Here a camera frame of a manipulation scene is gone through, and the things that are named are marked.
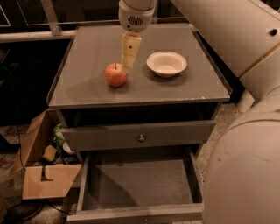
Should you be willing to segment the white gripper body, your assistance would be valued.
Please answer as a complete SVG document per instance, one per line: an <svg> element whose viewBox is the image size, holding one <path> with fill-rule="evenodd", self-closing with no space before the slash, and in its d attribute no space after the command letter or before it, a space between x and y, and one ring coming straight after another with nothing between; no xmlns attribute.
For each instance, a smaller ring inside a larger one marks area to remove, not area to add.
<svg viewBox="0 0 280 224"><path fill-rule="evenodd" d="M156 0L120 0L118 17L123 29L142 32L153 18Z"/></svg>

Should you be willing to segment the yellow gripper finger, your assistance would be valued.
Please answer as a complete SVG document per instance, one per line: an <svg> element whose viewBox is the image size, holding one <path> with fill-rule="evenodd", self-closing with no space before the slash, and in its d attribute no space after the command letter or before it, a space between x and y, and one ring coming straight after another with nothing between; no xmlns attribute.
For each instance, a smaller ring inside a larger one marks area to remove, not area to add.
<svg viewBox="0 0 280 224"><path fill-rule="evenodd" d="M122 35L122 70L129 73L135 63L142 38L137 32L126 31Z"/></svg>

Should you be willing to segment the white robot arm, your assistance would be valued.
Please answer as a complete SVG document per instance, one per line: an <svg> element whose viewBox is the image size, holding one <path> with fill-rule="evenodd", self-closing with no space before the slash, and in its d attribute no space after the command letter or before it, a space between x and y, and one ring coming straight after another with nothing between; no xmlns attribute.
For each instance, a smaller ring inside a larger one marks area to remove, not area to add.
<svg viewBox="0 0 280 224"><path fill-rule="evenodd" d="M255 105L209 158L203 224L280 224L280 17L263 0L171 0Z"/></svg>

